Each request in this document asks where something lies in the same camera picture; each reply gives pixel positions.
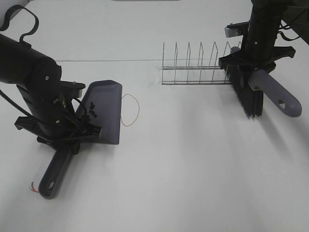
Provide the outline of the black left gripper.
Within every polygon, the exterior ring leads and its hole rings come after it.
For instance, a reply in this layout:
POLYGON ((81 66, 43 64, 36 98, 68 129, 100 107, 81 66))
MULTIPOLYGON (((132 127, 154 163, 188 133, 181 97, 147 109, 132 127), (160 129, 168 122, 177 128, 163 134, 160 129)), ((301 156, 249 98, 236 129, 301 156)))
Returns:
POLYGON ((17 126, 37 135, 37 142, 54 150, 68 145, 77 155, 80 142, 66 141, 79 133, 83 139, 99 139, 102 127, 95 126, 76 116, 72 106, 74 98, 65 96, 60 81, 61 66, 51 58, 27 60, 16 86, 26 102, 31 115, 18 119, 17 126))

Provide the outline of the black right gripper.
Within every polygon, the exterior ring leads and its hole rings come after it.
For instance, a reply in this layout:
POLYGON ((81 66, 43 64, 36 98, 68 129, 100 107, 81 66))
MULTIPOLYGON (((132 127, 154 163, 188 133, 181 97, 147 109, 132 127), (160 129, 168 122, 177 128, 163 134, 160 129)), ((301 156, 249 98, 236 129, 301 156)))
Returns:
POLYGON ((278 59, 295 56, 292 46, 275 46, 279 26, 287 3, 283 0, 253 0, 249 29, 244 37, 246 42, 242 54, 229 54, 219 58, 218 66, 225 70, 227 66, 242 65, 243 60, 254 70, 278 59))

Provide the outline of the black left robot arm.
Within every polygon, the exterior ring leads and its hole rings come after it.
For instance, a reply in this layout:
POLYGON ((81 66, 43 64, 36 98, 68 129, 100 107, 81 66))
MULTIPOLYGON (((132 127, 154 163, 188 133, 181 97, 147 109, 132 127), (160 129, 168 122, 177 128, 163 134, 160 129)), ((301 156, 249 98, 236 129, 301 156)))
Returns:
POLYGON ((77 116, 71 101, 78 100, 83 83, 61 80, 61 66, 25 42, 0 37, 0 81, 14 84, 29 112, 4 95, 11 105, 24 113, 15 126, 37 136, 39 143, 57 149, 63 144, 84 142, 100 137, 102 128, 92 125, 84 110, 77 116))

